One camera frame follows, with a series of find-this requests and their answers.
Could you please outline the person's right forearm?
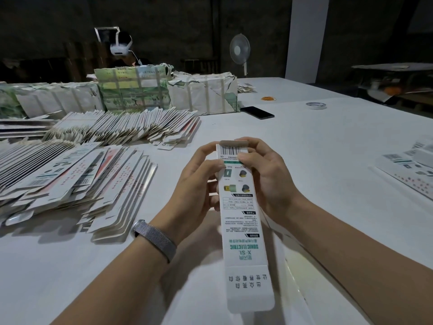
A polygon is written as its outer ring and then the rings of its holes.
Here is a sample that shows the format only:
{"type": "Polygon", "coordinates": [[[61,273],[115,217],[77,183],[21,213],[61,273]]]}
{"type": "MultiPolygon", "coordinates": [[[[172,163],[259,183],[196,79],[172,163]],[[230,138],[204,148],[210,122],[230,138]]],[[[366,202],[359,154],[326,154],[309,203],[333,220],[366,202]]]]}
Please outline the person's right forearm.
{"type": "Polygon", "coordinates": [[[433,269],[382,245],[299,195],[283,226],[375,325],[433,325],[433,269]]]}

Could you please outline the green paper-wrapped bundle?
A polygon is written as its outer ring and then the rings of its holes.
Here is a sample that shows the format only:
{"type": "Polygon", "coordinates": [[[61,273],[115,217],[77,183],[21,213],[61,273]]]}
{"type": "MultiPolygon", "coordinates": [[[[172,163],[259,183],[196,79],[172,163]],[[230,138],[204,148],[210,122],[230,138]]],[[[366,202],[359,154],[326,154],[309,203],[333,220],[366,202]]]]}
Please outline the green paper-wrapped bundle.
{"type": "Polygon", "coordinates": [[[162,63],[95,69],[94,74],[106,110],[141,112],[170,108],[172,71],[172,65],[162,63]]]}

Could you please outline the stack of flat grey cartons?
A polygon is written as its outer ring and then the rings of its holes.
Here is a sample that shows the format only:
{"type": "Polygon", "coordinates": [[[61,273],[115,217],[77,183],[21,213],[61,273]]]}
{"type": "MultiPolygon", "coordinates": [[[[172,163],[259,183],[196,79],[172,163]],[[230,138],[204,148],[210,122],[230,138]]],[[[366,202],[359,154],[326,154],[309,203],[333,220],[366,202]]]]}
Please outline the stack of flat grey cartons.
{"type": "Polygon", "coordinates": [[[52,119],[0,119],[0,141],[42,138],[57,122],[52,119]]]}

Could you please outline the flat white carton with barcode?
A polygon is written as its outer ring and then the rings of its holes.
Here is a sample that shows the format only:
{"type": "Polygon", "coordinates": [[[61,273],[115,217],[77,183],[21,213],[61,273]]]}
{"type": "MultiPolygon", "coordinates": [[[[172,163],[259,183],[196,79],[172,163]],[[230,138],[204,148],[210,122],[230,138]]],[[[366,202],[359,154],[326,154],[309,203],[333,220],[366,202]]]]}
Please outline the flat white carton with barcode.
{"type": "Polygon", "coordinates": [[[414,162],[433,169],[433,136],[422,135],[410,150],[403,153],[414,162]]]}

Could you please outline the silver mesh wristband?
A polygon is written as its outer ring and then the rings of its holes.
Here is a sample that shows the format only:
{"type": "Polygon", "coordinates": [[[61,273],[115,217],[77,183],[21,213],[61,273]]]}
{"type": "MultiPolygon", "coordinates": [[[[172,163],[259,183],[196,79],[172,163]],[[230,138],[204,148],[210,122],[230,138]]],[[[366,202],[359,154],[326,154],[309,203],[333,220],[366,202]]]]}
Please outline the silver mesh wristband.
{"type": "Polygon", "coordinates": [[[176,255],[177,245],[166,236],[160,229],[147,223],[145,220],[138,220],[133,224],[132,232],[135,237],[142,236],[159,250],[170,263],[176,255]]]}

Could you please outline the dark background table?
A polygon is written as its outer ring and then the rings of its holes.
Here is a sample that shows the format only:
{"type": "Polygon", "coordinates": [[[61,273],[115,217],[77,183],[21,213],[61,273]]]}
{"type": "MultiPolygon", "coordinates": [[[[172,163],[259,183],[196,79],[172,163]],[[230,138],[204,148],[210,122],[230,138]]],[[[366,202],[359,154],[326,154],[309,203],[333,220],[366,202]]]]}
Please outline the dark background table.
{"type": "Polygon", "coordinates": [[[353,65],[358,98],[433,118],[433,63],[353,65]]]}

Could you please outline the black smartphone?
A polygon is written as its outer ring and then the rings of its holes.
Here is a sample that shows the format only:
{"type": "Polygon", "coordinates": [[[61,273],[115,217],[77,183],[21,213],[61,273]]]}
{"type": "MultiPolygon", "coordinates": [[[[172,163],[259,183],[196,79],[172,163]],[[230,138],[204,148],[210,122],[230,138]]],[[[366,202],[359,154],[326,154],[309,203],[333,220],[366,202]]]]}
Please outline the black smartphone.
{"type": "Polygon", "coordinates": [[[249,106],[249,107],[242,107],[240,109],[241,112],[244,112],[246,114],[249,114],[259,120],[266,120],[266,119],[271,119],[274,118],[275,115],[271,114],[263,109],[254,107],[254,106],[249,106]]]}

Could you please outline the white torn paper-wrapped bundle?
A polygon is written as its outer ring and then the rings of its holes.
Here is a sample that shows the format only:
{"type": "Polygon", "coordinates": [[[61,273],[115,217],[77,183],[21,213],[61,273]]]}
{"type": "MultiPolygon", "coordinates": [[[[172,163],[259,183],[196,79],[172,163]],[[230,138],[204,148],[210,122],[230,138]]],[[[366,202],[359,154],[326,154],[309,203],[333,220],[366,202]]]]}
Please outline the white torn paper-wrapped bundle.
{"type": "Polygon", "coordinates": [[[199,115],[237,113],[237,77],[222,74],[178,75],[167,82],[171,105],[179,110],[196,111],[199,115]]]}

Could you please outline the flat white carton with dots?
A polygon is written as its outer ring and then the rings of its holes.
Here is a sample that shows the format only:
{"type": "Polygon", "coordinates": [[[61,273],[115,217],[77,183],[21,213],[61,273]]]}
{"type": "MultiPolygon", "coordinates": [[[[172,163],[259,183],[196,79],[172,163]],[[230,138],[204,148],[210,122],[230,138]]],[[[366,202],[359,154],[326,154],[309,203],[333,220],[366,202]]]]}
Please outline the flat white carton with dots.
{"type": "Polygon", "coordinates": [[[375,167],[433,201],[433,158],[419,163],[407,154],[385,154],[375,167]]]}

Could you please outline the person's left forearm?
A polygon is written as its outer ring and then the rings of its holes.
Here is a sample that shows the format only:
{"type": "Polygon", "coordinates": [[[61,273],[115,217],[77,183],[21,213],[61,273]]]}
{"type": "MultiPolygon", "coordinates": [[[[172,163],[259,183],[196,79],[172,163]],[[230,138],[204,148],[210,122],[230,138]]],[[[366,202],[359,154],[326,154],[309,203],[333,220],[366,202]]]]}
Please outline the person's left forearm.
{"type": "Polygon", "coordinates": [[[168,265],[154,244],[136,237],[50,325],[126,325],[168,265]]]}

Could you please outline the pile of flat white cartons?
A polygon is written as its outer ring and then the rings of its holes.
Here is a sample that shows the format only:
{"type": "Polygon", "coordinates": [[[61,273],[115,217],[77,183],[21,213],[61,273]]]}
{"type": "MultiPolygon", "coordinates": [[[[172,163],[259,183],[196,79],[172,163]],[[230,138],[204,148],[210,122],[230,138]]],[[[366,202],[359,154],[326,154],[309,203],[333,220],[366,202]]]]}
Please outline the pile of flat white cartons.
{"type": "Polygon", "coordinates": [[[0,141],[0,229],[71,209],[93,243],[123,243],[157,168],[138,145],[0,141]]]}

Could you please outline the row of white wrapped bundles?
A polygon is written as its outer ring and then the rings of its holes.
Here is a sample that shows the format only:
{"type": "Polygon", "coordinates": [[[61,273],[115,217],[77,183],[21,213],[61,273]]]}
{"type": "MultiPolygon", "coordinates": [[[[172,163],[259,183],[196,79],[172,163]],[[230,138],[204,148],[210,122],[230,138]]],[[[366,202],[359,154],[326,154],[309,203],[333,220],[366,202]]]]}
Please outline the row of white wrapped bundles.
{"type": "Polygon", "coordinates": [[[35,118],[51,114],[105,110],[95,82],[0,84],[0,118],[35,118]]]}

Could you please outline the white upright panel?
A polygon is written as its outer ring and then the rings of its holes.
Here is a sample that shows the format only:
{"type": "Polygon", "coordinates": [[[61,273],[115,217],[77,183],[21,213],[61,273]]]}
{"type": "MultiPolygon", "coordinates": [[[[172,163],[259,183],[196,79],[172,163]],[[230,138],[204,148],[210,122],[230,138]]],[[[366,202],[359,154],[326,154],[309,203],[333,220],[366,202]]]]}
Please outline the white upright panel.
{"type": "Polygon", "coordinates": [[[329,0],[292,0],[285,79],[316,82],[329,0]]]}

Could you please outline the long white printed carton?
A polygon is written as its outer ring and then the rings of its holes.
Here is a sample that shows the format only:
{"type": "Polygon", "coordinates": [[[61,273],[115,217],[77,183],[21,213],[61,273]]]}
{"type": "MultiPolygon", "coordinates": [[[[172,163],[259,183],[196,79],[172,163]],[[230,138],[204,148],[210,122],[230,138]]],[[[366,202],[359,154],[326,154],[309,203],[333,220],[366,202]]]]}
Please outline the long white printed carton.
{"type": "Polygon", "coordinates": [[[269,311],[275,298],[253,175],[237,157],[248,152],[248,142],[220,141],[216,152],[225,166],[217,181],[228,310],[269,311]]]}

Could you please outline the person's left hand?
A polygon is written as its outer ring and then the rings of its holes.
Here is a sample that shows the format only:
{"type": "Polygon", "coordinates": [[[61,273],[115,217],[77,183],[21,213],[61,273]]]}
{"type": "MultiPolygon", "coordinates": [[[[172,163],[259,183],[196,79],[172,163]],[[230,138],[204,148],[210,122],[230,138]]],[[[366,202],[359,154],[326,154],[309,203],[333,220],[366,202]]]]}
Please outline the person's left hand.
{"type": "Polygon", "coordinates": [[[167,204],[150,222],[178,246],[202,223],[208,211],[219,203],[218,183],[205,182],[202,163],[215,152],[217,141],[199,147],[184,167],[167,204]]]}

